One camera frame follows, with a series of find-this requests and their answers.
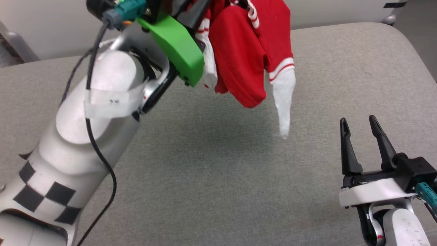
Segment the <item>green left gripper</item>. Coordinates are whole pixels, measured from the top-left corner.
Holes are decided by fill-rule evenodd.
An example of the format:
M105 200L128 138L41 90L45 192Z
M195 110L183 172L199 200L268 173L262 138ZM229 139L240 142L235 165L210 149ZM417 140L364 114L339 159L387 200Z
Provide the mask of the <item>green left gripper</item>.
M209 5L209 0L183 0L178 20L163 11L154 24L148 23L144 17L136 19L141 27L150 30L154 41L179 72L179 77L192 87L203 76L204 57L187 29L198 29Z

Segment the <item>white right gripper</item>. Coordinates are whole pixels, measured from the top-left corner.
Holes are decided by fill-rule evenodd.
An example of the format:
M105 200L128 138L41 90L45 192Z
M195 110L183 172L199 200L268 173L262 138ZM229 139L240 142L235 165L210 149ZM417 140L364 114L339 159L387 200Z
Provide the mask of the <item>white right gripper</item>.
M394 159L397 152L389 138L374 115L369 116L369 123L372 134L378 143L381 170L397 170L398 166L395 163L397 159ZM340 120L340 145L341 168L342 174L345 175L339 193L340 206L354 207L417 195L414 191L405 192L388 173L362 173L363 168L356 159L351 143L351 131L345 118Z

